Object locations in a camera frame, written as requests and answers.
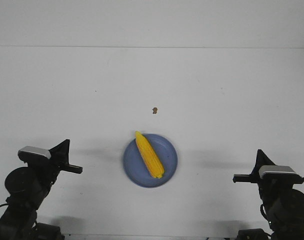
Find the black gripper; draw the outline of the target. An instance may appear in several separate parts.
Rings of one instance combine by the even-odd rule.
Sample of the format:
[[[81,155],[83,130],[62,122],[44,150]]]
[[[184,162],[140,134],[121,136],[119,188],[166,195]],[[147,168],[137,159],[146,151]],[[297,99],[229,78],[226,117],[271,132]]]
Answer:
[[[255,165],[251,174],[234,174],[234,183],[257,183],[261,200],[276,199],[277,196],[287,189],[292,189],[295,184],[302,184],[304,177],[301,176],[265,176],[258,179],[259,169],[262,166],[275,166],[276,164],[261,150],[257,150]]]
[[[75,174],[83,172],[81,166],[69,164],[69,151],[70,140],[65,139],[49,150],[51,158],[48,161],[37,158],[30,159],[26,163],[34,170],[42,185],[54,185],[61,170]]]

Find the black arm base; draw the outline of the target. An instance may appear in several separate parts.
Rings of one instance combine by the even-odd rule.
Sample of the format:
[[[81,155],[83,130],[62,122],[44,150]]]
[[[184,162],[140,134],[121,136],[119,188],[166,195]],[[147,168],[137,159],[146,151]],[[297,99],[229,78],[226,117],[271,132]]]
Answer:
[[[268,234],[261,228],[239,230],[236,240],[268,240]]]
[[[61,228],[56,225],[37,223],[34,227],[34,240],[65,240]]]

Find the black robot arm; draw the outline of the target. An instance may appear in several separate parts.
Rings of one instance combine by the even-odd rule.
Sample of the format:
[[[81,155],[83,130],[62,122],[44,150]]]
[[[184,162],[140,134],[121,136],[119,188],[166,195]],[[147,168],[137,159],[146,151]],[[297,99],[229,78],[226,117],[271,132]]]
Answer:
[[[51,149],[25,146],[18,158],[26,166],[16,168],[5,178],[9,193],[0,217],[0,240],[63,240],[56,225],[38,222],[38,209],[49,195],[61,171],[69,169],[70,140]]]
[[[273,237],[297,240],[304,235],[304,194],[294,180],[262,151],[250,162],[196,155],[153,188],[113,180],[110,171],[86,174],[60,223],[72,235],[230,237],[258,227],[263,215]]]

